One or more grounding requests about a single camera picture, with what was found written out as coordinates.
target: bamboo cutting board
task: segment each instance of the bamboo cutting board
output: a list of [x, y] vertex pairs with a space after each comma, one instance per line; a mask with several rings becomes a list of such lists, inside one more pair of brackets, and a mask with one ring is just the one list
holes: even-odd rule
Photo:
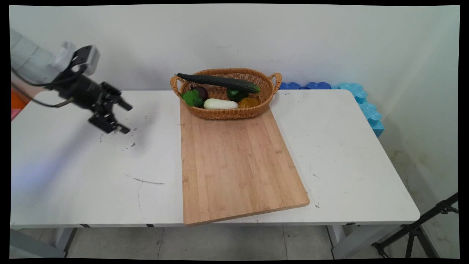
[[270, 108], [208, 120], [181, 101], [184, 223], [196, 225], [308, 205]]

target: white eggplant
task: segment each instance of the white eggplant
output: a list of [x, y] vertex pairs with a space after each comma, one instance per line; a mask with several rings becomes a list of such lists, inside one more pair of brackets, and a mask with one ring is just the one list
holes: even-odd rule
[[228, 100], [209, 98], [204, 102], [205, 109], [235, 109], [238, 103]]

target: black cable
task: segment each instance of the black cable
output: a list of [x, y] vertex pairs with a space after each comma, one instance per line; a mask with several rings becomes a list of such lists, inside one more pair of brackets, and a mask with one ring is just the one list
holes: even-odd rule
[[31, 86], [38, 86], [38, 87], [43, 87], [43, 86], [49, 86], [49, 85], [60, 85], [60, 84], [64, 84], [64, 83], [67, 83], [69, 81], [72, 81], [72, 80], [75, 80], [76, 78], [78, 78], [80, 75], [82, 75], [86, 70], [86, 66], [85, 65], [81, 65], [80, 66], [80, 70], [76, 72], [76, 74], [74, 74], [72, 77], [70, 78], [67, 78], [65, 80], [60, 80], [60, 81], [55, 81], [55, 82], [50, 82], [50, 83], [45, 83], [45, 84], [34, 84], [28, 80], [26, 80], [25, 78], [23, 78], [21, 75], [19, 75], [16, 70], [13, 69], [13, 67], [11, 67], [11, 71], [16, 75], [18, 76], [18, 78], [20, 78], [23, 82], [31, 85]]
[[31, 96], [29, 96], [29, 94], [27, 94], [25, 91], [21, 90], [20, 88], [16, 87], [14, 84], [11, 84], [11, 86], [12, 86], [15, 90], [19, 91], [22, 95], [24, 95], [25, 97], [27, 97], [29, 100], [31, 100], [31, 101], [33, 101], [33, 102], [35, 102], [35, 103], [38, 103], [38, 104], [40, 104], [40, 105], [42, 105], [42, 106], [59, 108], [59, 107], [62, 107], [62, 106], [64, 106], [64, 105], [67, 105], [67, 104], [73, 102], [73, 97], [71, 97], [70, 99], [68, 99], [68, 100], [66, 100], [66, 101], [63, 101], [63, 102], [61, 102], [61, 103], [58, 103], [58, 104], [54, 104], [54, 105], [52, 105], [52, 104], [46, 104], [46, 103], [43, 103], [43, 102], [41, 102], [41, 101], [38, 101], [38, 100], [32, 98]]

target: tripod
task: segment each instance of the tripod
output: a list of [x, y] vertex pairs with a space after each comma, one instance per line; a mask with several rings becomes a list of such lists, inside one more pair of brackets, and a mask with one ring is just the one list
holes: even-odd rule
[[409, 239], [407, 241], [406, 257], [410, 257], [410, 255], [412, 254], [412, 246], [414, 245], [414, 238], [417, 236], [427, 256], [437, 258], [437, 255], [433, 251], [428, 240], [425, 238], [424, 233], [420, 226], [438, 214], [448, 214], [448, 212], [455, 212], [456, 214], [459, 214], [459, 211], [452, 206], [452, 204], [454, 204], [457, 201], [458, 201], [458, 193], [455, 193], [448, 199], [442, 200], [441, 202], [437, 203], [435, 207], [433, 207], [432, 209], [424, 213], [414, 223], [411, 223], [409, 225], [401, 225], [402, 227], [401, 230], [397, 231], [395, 234], [393, 234], [392, 236], [390, 236], [389, 238], [387, 238], [381, 243], [378, 243], [378, 242], [373, 243], [372, 246], [376, 248], [376, 250], [378, 251], [378, 254], [382, 258], [389, 258], [389, 256], [384, 251], [384, 248], [396, 242], [398, 239], [402, 238], [406, 234], [409, 234]]

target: white table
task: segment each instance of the white table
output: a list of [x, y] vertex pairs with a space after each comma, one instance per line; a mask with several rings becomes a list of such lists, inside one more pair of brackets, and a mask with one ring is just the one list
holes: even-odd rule
[[[179, 98], [122, 96], [134, 106], [114, 107], [126, 135], [103, 133], [72, 104], [32, 102], [12, 121], [10, 227], [183, 225]], [[55, 91], [36, 98], [62, 100]], [[311, 203], [214, 224], [335, 226], [337, 258], [420, 217], [350, 92], [280, 90], [271, 109]], [[347, 223], [363, 226], [343, 238], [336, 228]]]

